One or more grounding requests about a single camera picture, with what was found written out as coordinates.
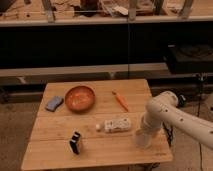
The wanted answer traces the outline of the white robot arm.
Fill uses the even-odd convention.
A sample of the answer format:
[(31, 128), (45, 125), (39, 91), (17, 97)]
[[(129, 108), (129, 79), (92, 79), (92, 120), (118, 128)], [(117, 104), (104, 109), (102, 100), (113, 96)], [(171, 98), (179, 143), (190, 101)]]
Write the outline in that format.
[(168, 122), (201, 144), (213, 150), (213, 122), (192, 116), (178, 109), (179, 99), (171, 91), (152, 97), (146, 104), (146, 112), (141, 119), (137, 144), (147, 148), (151, 137)]

